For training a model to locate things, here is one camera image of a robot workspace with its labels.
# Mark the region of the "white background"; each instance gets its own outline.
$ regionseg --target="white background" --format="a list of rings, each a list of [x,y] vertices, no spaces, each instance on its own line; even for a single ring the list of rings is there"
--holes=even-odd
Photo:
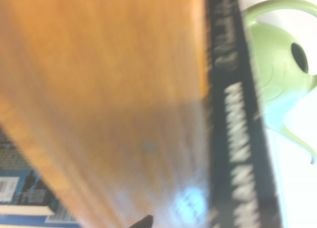
[[[264,0],[240,0],[246,9]],[[307,0],[317,4],[317,0]],[[309,73],[317,74],[317,19],[297,10],[265,13],[259,22],[274,24],[292,34],[302,45]],[[287,115],[290,130],[317,150],[317,90],[304,97]],[[279,176],[279,192],[284,206],[284,224],[288,228],[317,228],[317,165],[310,156],[282,136],[267,130],[268,144]]]

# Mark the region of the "watering can handle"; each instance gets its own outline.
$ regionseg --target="watering can handle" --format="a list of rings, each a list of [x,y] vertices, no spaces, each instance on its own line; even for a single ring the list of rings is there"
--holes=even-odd
[[[296,9],[304,11],[317,18],[317,6],[305,0],[267,0],[255,4],[247,9],[247,23],[254,24],[260,14],[278,10],[278,9]]]

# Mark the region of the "watering can opening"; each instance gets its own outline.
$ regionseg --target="watering can opening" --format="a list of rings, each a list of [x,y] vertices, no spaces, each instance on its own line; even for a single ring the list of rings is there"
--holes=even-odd
[[[292,43],[291,51],[292,51],[293,58],[296,61],[299,68],[303,72],[308,73],[307,58],[306,58],[306,54],[305,54],[304,50],[302,49],[302,47],[297,43]]]

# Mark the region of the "wooden surface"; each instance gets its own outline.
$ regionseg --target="wooden surface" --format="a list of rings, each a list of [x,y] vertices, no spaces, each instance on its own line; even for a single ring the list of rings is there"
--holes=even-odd
[[[0,121],[83,227],[205,227],[204,9],[0,0]]]

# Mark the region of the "blue book cover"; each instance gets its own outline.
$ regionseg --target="blue book cover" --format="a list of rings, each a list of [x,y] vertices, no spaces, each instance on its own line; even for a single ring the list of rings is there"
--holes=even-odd
[[[0,227],[26,226],[26,227],[56,227],[56,228],[80,228],[74,217],[65,207],[58,204],[57,211],[52,216],[17,216],[0,215]]]
[[[53,215],[58,200],[0,129],[0,214]]]

